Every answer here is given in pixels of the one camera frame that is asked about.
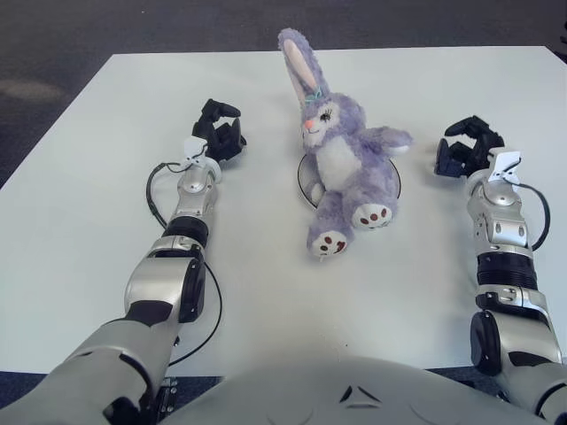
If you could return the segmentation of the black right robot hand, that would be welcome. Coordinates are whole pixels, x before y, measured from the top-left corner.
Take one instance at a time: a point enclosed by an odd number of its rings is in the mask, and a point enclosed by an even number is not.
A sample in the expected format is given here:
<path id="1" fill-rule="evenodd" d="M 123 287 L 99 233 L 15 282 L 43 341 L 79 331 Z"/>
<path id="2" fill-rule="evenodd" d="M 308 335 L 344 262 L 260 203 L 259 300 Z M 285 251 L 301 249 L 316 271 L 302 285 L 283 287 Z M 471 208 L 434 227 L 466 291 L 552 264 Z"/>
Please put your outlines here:
<path id="1" fill-rule="evenodd" d="M 449 144 L 447 136 L 466 135 L 475 141 L 472 147 L 455 142 Z M 489 124 L 473 115 L 449 126 L 439 140 L 434 173 L 441 176 L 470 177 L 476 171 L 489 167 L 489 151 L 503 148 L 503 138 L 490 129 Z"/>

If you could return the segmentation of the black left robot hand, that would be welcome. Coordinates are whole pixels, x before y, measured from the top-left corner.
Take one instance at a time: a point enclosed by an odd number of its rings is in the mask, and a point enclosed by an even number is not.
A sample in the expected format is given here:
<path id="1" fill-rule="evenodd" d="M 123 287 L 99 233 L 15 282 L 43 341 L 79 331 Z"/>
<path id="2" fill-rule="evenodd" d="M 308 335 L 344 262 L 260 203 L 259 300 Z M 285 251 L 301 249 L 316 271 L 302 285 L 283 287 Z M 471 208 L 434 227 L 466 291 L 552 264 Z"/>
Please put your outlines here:
<path id="1" fill-rule="evenodd" d="M 235 106 L 209 98 L 194 123 L 192 135 L 206 140 L 206 156 L 217 162 L 240 154 L 247 145 L 241 134 L 241 112 Z"/>

